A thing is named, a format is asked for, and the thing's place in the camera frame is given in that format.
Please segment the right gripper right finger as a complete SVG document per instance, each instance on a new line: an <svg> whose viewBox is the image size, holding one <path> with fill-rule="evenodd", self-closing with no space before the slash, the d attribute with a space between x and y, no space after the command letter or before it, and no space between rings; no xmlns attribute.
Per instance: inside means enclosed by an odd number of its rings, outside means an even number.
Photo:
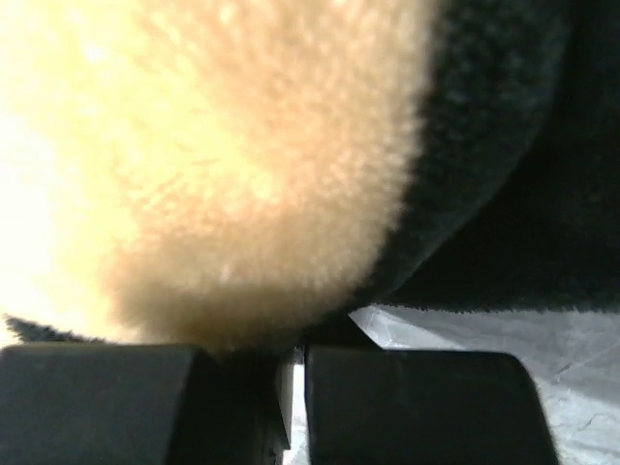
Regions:
<svg viewBox="0 0 620 465"><path fill-rule="evenodd" d="M556 464L537 388L504 353L315 346L305 357L313 464Z"/></svg>

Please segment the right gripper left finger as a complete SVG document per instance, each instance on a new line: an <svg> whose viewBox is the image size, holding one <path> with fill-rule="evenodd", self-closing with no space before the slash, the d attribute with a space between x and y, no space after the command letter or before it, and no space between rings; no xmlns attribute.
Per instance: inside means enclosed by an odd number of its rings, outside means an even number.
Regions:
<svg viewBox="0 0 620 465"><path fill-rule="evenodd" d="M279 464L270 374L189 347L30 344L1 353L5 464Z"/></svg>

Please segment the black pillowcase with tan flowers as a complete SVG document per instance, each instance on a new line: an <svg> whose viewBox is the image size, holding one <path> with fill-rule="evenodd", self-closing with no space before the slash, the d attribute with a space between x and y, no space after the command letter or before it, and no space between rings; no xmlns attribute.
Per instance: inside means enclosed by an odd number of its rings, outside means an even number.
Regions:
<svg viewBox="0 0 620 465"><path fill-rule="evenodd" d="M619 307L615 1L5 1L1 342Z"/></svg>

